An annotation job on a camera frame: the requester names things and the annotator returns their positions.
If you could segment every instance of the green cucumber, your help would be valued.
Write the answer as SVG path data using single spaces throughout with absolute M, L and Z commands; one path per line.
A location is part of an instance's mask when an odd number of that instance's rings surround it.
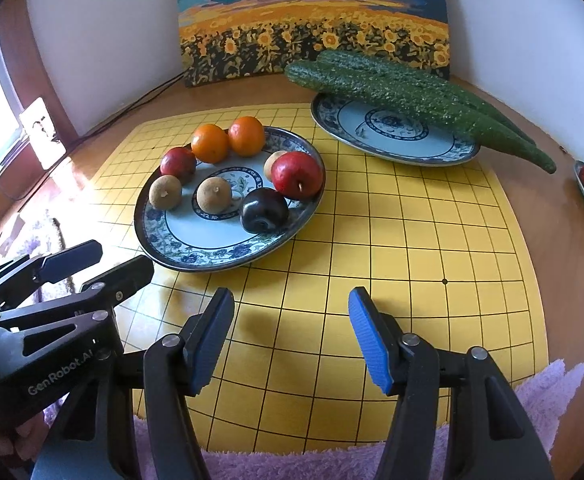
M 446 128 L 460 138 L 529 160 L 547 173 L 556 171 L 554 161 L 534 144 L 493 118 L 442 98 L 429 88 L 398 84 L 396 80 L 373 73 L 304 60 L 289 64 L 285 72 L 290 81 L 305 88 L 395 110 L 427 124 Z
M 324 50 L 319 54 L 317 61 L 331 64 L 335 67 L 365 70 L 366 72 L 396 79 L 399 82 L 411 83 L 422 88 L 432 88 L 438 91 L 439 94 L 442 92 L 451 101 L 473 108 L 493 118 L 495 121 L 503 124 L 503 126 L 511 129 L 519 137 L 536 145 L 536 142 L 530 136 L 478 95 L 461 88 L 459 85 L 441 79 L 437 75 L 430 74 L 425 70 L 412 68 L 397 61 L 366 56 L 365 54 L 345 50 Z

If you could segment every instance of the purple towel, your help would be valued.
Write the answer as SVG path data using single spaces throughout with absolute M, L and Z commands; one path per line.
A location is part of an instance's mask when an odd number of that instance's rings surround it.
M 565 413 L 584 377 L 584 364 L 565 372 L 563 360 L 519 385 L 515 391 L 525 408 L 548 456 Z M 144 480 L 156 480 L 147 437 L 147 424 L 134 418 L 136 447 Z M 443 476 L 448 431 L 446 424 L 437 430 L 430 480 Z M 349 449 L 303 454 L 208 453 L 203 452 L 213 480 L 368 480 L 374 478 L 383 443 Z

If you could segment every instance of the painting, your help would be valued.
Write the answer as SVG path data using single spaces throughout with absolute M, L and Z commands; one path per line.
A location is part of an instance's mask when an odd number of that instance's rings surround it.
M 448 78 L 445 0 L 178 0 L 186 84 L 282 72 L 329 48 Z

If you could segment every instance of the apple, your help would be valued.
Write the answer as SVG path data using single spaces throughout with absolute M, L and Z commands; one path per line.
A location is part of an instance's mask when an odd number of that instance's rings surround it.
M 272 164 L 274 189 L 292 200 L 312 198 L 323 185 L 323 170 L 319 163 L 304 152 L 281 155 Z
M 161 159 L 161 174 L 175 176 L 181 184 L 187 183 L 196 169 L 197 158 L 184 146 L 169 149 Z

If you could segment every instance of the wall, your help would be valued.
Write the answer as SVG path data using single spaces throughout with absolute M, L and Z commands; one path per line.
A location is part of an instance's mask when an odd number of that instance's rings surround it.
M 452 72 L 584 158 L 582 0 L 447 0 Z M 28 0 L 80 134 L 180 70 L 176 0 Z
M 77 133 L 181 71 L 176 0 L 27 0 L 50 80 Z

